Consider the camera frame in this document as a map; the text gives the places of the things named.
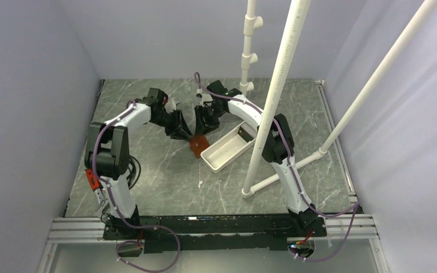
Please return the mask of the brown leather card holder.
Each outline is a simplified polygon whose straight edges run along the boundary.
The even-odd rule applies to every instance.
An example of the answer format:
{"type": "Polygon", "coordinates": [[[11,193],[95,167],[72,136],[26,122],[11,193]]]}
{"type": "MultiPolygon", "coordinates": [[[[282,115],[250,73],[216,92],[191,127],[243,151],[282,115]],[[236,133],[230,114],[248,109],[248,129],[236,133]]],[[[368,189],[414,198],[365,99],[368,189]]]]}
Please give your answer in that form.
{"type": "Polygon", "coordinates": [[[195,158],[201,158],[201,153],[210,146],[205,135],[195,135],[189,140],[190,150],[195,158]]]}

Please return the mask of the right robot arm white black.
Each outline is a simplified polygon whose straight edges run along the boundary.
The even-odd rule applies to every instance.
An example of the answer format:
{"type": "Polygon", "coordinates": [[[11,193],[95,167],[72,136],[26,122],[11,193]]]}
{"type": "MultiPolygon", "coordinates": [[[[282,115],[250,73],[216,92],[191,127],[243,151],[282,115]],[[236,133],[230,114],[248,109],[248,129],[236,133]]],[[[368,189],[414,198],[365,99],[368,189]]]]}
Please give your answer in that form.
{"type": "MultiPolygon", "coordinates": [[[[216,80],[205,87],[211,100],[195,107],[197,135],[206,135],[220,126],[220,117],[230,113],[258,130],[263,121],[263,109],[249,101],[238,89],[227,89],[216,80]]],[[[286,193],[291,230],[298,236],[324,236],[324,220],[315,212],[315,206],[295,168],[294,140],[283,114],[274,116],[266,131],[262,158],[271,164],[286,193]]]]}

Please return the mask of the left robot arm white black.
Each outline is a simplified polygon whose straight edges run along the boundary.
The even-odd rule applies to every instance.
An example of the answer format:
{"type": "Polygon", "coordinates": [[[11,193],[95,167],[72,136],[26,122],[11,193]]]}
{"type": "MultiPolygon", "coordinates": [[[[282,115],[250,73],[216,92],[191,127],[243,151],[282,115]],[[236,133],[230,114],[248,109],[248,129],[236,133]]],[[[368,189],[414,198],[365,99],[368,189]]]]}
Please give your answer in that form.
{"type": "Polygon", "coordinates": [[[182,111],[171,105],[164,91],[151,88],[147,96],[130,101],[118,116],[106,122],[92,122],[85,148],[85,166],[104,187],[111,206],[111,222],[127,239],[135,238],[141,230],[138,206],[126,178],[129,135],[147,123],[164,128],[171,139],[187,142],[192,138],[182,111]]]}

